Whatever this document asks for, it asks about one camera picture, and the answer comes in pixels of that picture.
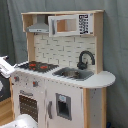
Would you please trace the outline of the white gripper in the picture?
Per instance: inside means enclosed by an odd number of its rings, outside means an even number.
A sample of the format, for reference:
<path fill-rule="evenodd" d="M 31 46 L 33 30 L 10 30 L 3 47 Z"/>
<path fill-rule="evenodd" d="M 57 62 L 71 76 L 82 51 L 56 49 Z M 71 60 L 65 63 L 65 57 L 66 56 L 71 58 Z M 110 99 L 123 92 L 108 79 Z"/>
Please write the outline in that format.
<path fill-rule="evenodd" d="M 15 68 L 11 66 L 7 61 L 7 56 L 0 57 L 0 73 L 5 77 L 9 78 L 10 75 L 15 71 Z"/>

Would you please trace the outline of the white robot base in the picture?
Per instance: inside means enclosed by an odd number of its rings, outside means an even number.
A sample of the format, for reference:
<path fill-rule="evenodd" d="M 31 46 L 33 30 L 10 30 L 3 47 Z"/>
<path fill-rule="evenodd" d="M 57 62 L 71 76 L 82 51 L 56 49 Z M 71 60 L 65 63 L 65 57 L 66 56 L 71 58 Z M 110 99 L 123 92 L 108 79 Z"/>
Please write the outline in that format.
<path fill-rule="evenodd" d="M 38 128 L 38 125 L 30 115 L 22 114 L 11 123 L 11 128 Z"/>

